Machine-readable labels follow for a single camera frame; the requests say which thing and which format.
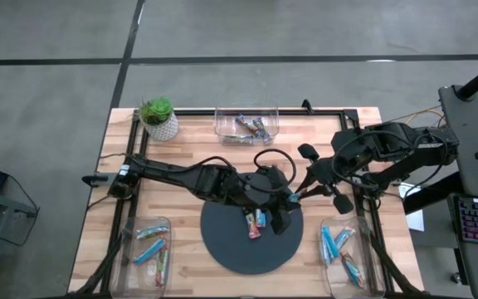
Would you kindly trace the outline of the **white paper sheet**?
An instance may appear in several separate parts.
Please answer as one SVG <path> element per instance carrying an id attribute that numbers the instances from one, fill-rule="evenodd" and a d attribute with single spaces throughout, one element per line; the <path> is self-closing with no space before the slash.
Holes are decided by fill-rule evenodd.
<path id="1" fill-rule="evenodd" d="M 410 214 L 406 215 L 407 226 L 410 230 L 415 230 L 418 232 L 425 231 L 425 223 L 424 223 L 424 216 L 423 211 L 417 210 Z"/>
<path id="2" fill-rule="evenodd" d="M 414 185 L 414 184 L 400 183 L 398 185 L 398 192 L 399 192 L 399 195 L 402 199 L 408 197 L 409 195 L 417 193 L 420 190 L 421 190 L 421 188 L 417 185 Z"/>

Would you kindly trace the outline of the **succulent in white patterned pot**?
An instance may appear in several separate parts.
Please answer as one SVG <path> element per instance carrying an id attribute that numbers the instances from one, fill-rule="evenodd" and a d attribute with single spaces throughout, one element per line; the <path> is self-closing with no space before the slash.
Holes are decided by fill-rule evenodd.
<path id="1" fill-rule="evenodd" d="M 169 141 L 176 137 L 179 123 L 168 97 L 143 101 L 139 107 L 139 120 L 153 140 Z"/>

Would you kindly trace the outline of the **red and green granola bar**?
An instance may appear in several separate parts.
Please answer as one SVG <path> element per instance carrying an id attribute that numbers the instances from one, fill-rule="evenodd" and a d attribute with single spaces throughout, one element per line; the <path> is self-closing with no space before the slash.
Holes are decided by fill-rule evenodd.
<path id="1" fill-rule="evenodd" d="M 159 252 L 157 261 L 157 271 L 155 276 L 155 283 L 157 287 L 163 287 L 165 284 L 165 276 L 168 264 L 168 249 L 162 248 Z"/>

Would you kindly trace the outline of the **teal granola bar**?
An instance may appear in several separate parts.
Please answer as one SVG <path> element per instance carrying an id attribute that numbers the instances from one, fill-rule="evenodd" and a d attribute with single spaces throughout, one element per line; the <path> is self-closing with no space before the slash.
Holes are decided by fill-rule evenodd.
<path id="1" fill-rule="evenodd" d="M 159 234 L 167 233 L 169 228 L 167 226 L 151 226 L 147 228 L 141 228 L 136 231 L 136 238 L 146 239 L 146 238 L 153 238 Z"/>

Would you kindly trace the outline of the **dark round plate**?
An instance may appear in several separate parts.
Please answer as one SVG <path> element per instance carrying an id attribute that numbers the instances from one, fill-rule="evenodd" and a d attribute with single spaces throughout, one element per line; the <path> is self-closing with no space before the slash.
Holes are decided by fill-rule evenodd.
<path id="1" fill-rule="evenodd" d="M 251 239 L 241 208 L 205 203 L 200 218 L 202 240 L 225 268 L 245 275 L 263 274 L 281 267 L 298 250 L 304 232 L 302 211 L 290 212 L 290 219 L 290 226 L 281 235 L 266 225 L 260 237 Z"/>

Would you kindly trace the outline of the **clear plastic bin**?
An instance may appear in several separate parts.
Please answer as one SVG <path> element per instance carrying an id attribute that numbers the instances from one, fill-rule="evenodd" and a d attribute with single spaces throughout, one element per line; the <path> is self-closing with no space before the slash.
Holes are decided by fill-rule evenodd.
<path id="1" fill-rule="evenodd" d="M 329 228 L 333 239 L 343 228 L 350 227 L 355 230 L 355 234 L 339 251 L 339 257 L 333 259 L 328 266 L 324 264 L 321 253 L 322 227 Z M 317 236 L 324 286 L 334 299 L 382 299 L 384 297 L 386 290 L 383 274 L 377 254 L 370 244 L 370 231 L 365 218 L 326 218 L 321 222 Z M 365 284 L 363 289 L 356 287 L 349 280 L 341 260 L 343 252 L 348 252 L 357 264 Z"/>
<path id="2" fill-rule="evenodd" d="M 138 240 L 136 231 L 151 226 L 167 226 L 167 233 L 159 234 L 153 238 Z M 168 264 L 163 287 L 157 287 L 155 276 L 159 252 L 146 262 L 136 265 L 133 260 L 148 249 L 157 239 L 167 241 Z M 110 294 L 114 299 L 159 299 L 168 288 L 169 264 L 172 257 L 172 228 L 168 218 L 150 217 L 128 218 L 121 232 L 119 251 L 112 265 L 110 279 Z"/>
<path id="3" fill-rule="evenodd" d="M 242 128 L 236 121 L 238 115 L 244 115 L 245 120 L 251 122 L 253 119 L 261 118 L 266 130 L 272 137 L 272 143 L 280 131 L 279 110 L 277 107 L 255 107 L 255 108 L 222 108 L 217 107 L 214 113 L 214 131 L 219 142 L 224 135 L 253 135 Z M 261 139 L 254 141 L 253 145 L 227 145 L 227 146 L 268 146 L 264 145 Z"/>

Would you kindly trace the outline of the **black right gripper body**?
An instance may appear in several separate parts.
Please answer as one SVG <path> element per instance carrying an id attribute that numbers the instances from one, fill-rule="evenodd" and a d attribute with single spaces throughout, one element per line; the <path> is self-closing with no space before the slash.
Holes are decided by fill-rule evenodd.
<path id="1" fill-rule="evenodd" d="M 323 185 L 335 186 L 339 183 L 339 179 L 333 171 L 331 158 L 322 158 L 314 162 L 313 175 Z"/>

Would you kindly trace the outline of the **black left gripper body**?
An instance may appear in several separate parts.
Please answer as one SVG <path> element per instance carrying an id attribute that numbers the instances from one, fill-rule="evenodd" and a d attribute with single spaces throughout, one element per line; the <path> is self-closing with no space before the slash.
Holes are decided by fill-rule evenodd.
<path id="1" fill-rule="evenodd" d="M 248 208 L 278 208 L 290 195 L 293 177 L 287 178 L 278 168 L 260 168 L 245 174 L 245 196 Z"/>

